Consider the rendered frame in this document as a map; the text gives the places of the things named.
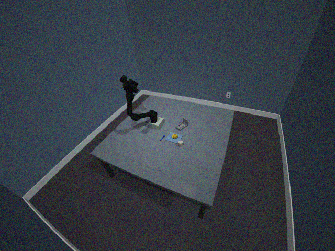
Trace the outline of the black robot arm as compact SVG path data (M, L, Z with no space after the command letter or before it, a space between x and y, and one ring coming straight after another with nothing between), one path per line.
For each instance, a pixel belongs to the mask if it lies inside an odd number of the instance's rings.
M137 93L139 90L136 88L134 84L131 84L128 81L123 82L123 89L126 91L126 100L127 100L127 114L131 116L131 119L134 121L138 121L140 118L150 117L150 123L157 122L157 112L154 110L150 110L146 113L136 114L132 113L132 102L134 100L134 93ZM134 93L133 93L134 92Z

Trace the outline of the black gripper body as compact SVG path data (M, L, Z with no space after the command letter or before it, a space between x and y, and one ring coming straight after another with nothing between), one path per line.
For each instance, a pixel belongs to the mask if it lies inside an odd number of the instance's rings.
M131 84L134 84L135 86L138 85L137 82L133 82L132 80L127 80L127 77L124 76L124 75L121 77L120 81L121 81L121 82L128 81L128 82L130 82Z

